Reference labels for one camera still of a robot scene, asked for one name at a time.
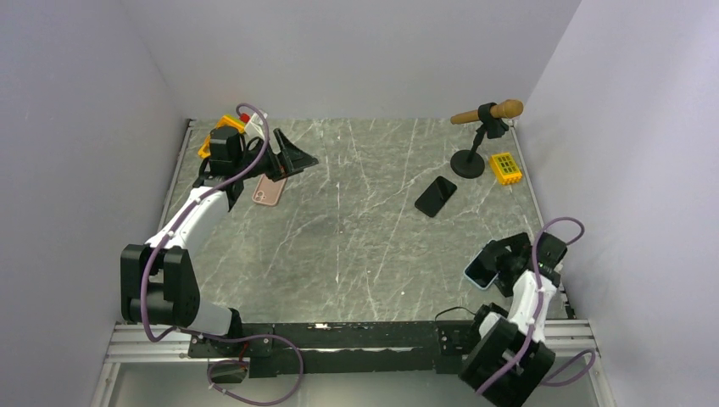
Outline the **pink phone case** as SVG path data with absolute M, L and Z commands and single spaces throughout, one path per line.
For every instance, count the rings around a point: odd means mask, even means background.
M 279 204 L 287 180 L 272 181 L 268 176 L 262 175 L 254 190 L 252 202 L 257 205 L 274 207 Z

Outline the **black phone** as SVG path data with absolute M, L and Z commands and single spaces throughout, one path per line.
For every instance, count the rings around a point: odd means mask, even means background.
M 457 189 L 452 181 L 438 176 L 415 200 L 414 206 L 425 216 L 434 218 Z

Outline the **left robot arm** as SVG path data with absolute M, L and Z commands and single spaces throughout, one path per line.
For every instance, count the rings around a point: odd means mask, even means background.
M 208 336 L 210 345 L 224 356 L 242 348 L 239 312 L 202 299 L 192 256 L 232 210 L 245 180 L 264 176 L 283 181 L 319 163 L 281 129 L 273 135 L 278 152 L 262 136 L 248 137 L 231 125 L 219 125 L 209 133 L 209 154 L 186 202 L 156 235 L 121 252 L 120 311 L 125 321 Z

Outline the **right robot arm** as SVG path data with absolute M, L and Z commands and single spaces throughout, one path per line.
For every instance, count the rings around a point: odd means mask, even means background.
M 496 285 L 511 305 L 477 311 L 467 333 L 472 349 L 459 377 L 495 406 L 521 406 L 555 362 L 545 343 L 549 303 L 557 293 L 556 268 L 567 245 L 547 232 L 531 243 L 523 232 L 488 242 L 465 268 L 477 287 Z

